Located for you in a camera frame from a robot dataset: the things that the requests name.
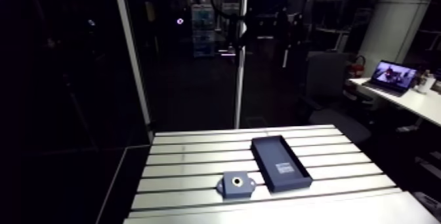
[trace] black box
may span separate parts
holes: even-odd
[[[311,185],[311,176],[282,136],[254,138],[251,151],[271,192]]]

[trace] fire extinguisher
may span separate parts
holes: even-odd
[[[355,58],[355,63],[350,65],[349,75],[351,78],[360,78],[364,73],[364,65],[366,64],[366,58],[362,55],[358,55]]]

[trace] white desk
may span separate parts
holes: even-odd
[[[314,179],[268,191],[249,147],[283,135]],[[224,171],[248,171],[250,199],[223,200]],[[333,125],[158,133],[125,224],[438,223]]]
[[[367,80],[369,80],[369,78],[350,79],[352,83],[359,86],[362,86]],[[402,106],[438,126],[441,126],[441,95],[435,91],[430,90],[426,95],[423,95],[410,89],[403,96],[396,97],[370,87],[362,87],[397,104],[398,106]]]

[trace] cable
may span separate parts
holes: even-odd
[[[211,6],[213,7],[213,10],[215,10],[215,13],[219,14],[221,17],[225,19],[238,19],[242,20],[244,19],[244,16],[238,16],[235,14],[226,14],[225,12],[219,10],[219,8],[216,7],[215,0],[210,0]]]

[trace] white column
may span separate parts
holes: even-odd
[[[380,60],[404,60],[430,1],[378,0],[359,52],[366,57],[365,77]]]

